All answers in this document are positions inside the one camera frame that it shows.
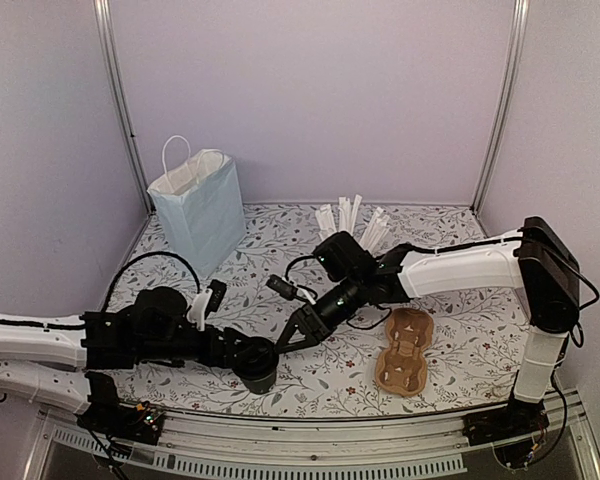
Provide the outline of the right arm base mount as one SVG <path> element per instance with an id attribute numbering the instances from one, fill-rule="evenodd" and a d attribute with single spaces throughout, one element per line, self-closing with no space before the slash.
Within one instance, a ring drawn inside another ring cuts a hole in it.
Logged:
<path id="1" fill-rule="evenodd" d="M 470 446 L 490 444 L 500 465 L 517 470 L 528 467 L 534 460 L 548 427 L 543 406 L 505 406 L 465 415 L 462 434 Z"/>

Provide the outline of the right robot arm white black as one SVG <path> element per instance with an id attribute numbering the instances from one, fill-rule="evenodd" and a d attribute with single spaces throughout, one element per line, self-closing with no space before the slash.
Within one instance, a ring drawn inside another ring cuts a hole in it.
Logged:
<path id="1" fill-rule="evenodd" d="M 523 290 L 531 331 L 512 388 L 514 400 L 496 421 L 507 436 L 519 435 L 534 422 L 534 405 L 544 398 L 564 341 L 581 327 L 586 306 L 580 287 L 590 283 L 569 249 L 537 216 L 489 239 L 443 248 L 402 243 L 378 257 L 339 231 L 311 256 L 335 286 L 318 299 L 306 299 L 291 315 L 275 344 L 279 353 L 320 344 L 366 305 L 488 287 Z"/>

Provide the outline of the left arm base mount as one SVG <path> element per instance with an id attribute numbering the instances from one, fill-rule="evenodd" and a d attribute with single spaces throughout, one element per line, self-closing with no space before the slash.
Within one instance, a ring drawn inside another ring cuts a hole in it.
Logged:
<path id="1" fill-rule="evenodd" d="M 157 445 L 165 422 L 165 412 L 148 401 L 125 406 L 94 403 L 81 415 L 77 424 L 105 436 L 147 445 Z"/>

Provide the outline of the black paper coffee cup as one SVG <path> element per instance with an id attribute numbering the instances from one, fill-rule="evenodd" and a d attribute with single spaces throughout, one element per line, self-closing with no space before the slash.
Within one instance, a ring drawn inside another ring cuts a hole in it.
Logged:
<path id="1" fill-rule="evenodd" d="M 235 370 L 249 392 L 256 395 L 268 393 L 277 379 L 277 364 L 267 362 L 262 365 L 244 365 Z"/>

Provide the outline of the light blue paper bag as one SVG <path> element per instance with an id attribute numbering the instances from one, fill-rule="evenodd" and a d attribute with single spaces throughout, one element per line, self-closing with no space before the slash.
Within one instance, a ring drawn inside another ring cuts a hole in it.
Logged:
<path id="1" fill-rule="evenodd" d="M 168 138 L 161 152 L 163 173 L 147 189 L 169 247 L 202 278 L 229 258 L 246 235 L 246 220 L 235 160 L 218 149 L 189 153 L 177 167 L 167 165 Z"/>

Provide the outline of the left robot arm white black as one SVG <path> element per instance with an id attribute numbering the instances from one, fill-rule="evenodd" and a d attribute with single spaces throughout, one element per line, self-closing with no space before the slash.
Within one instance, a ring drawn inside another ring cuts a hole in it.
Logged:
<path id="1" fill-rule="evenodd" d="M 56 318 L 0 314 L 0 392 L 88 412 L 108 434 L 128 426 L 110 370 L 157 362 L 180 368 L 191 361 L 228 369 L 249 392 L 268 392 L 279 356 L 273 343 L 233 328 L 207 325 L 226 293 L 213 281 L 187 300 L 160 286 L 140 291 L 117 312 L 106 309 Z"/>

